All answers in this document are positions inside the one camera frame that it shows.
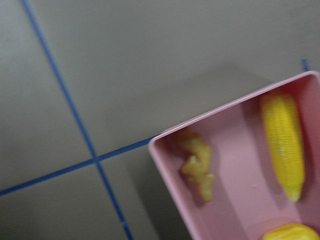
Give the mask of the orange toy food piece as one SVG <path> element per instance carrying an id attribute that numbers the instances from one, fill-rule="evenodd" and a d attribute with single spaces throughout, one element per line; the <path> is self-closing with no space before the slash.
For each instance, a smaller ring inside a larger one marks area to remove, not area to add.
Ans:
<path id="1" fill-rule="evenodd" d="M 176 141 L 178 146 L 188 153 L 180 172 L 195 184 L 201 199 L 206 203 L 210 202 L 213 198 L 212 185 L 215 180 L 215 176 L 210 173 L 211 147 L 200 134 L 190 128 L 178 131 Z"/>

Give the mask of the yellow toy corn cob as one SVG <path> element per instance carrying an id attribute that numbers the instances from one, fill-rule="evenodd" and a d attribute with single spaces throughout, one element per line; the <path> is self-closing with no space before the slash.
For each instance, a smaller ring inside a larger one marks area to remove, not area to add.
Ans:
<path id="1" fill-rule="evenodd" d="M 270 92 L 260 99 L 260 110 L 273 169 L 292 203 L 299 201 L 305 183 L 305 154 L 295 99 L 288 93 Z"/>

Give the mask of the yellow toy pepper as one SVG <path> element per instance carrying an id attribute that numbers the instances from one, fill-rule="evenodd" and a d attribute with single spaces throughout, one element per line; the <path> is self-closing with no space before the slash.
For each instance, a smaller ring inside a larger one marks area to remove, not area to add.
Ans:
<path id="1" fill-rule="evenodd" d="M 304 224 L 289 223 L 266 232 L 263 240 L 319 240 L 320 235 Z"/>

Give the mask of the pink plastic bin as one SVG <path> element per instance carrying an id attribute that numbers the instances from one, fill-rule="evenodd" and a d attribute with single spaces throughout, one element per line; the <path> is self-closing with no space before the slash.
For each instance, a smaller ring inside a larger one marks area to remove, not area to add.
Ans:
<path id="1" fill-rule="evenodd" d="M 305 150 L 305 183 L 292 203 L 273 171 L 261 119 L 260 97 L 291 93 L 299 106 Z M 180 174 L 187 154 L 173 135 L 191 127 L 211 147 L 213 198 L 205 203 Z M 176 125 L 155 137 L 149 152 L 194 240 L 260 240 L 277 227 L 300 223 L 320 229 L 320 75 L 308 71 L 252 92 Z"/>

